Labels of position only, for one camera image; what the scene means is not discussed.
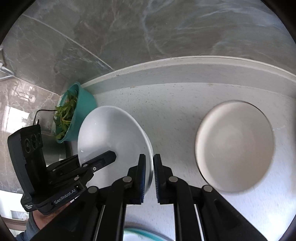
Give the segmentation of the left hand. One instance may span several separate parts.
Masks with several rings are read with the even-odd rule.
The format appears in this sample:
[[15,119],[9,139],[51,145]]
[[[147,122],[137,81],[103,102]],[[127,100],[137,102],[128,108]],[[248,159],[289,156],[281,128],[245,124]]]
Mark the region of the left hand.
[[69,205],[70,202],[66,203],[64,206],[60,207],[59,209],[57,209],[49,215],[44,215],[38,210],[33,211],[33,219],[38,229],[43,229],[48,223],[50,223],[59,213],[61,213]]

